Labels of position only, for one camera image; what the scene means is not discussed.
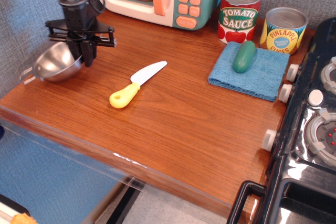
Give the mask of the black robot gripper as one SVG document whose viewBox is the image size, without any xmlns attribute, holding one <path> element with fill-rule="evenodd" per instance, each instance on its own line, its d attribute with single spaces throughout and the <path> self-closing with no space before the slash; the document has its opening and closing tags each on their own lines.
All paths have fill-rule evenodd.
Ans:
<svg viewBox="0 0 336 224">
<path fill-rule="evenodd" d="M 97 20 L 99 12 L 90 0 L 59 0 L 59 4 L 64 19 L 47 21 L 46 27 L 51 40 L 66 42 L 74 60 L 82 55 L 85 66 L 91 67 L 97 56 L 97 46 L 117 45 L 114 28 Z"/>
</svg>

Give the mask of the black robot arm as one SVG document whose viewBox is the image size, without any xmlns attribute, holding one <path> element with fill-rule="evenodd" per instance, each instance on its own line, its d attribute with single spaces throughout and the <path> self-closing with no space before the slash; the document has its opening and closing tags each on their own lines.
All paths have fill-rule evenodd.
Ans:
<svg viewBox="0 0 336 224">
<path fill-rule="evenodd" d="M 114 28 L 98 21 L 105 11 L 104 0 L 58 0 L 64 19 L 46 22 L 49 38 L 65 42 L 75 59 L 90 67 L 97 57 L 97 47 L 115 47 Z"/>
</svg>

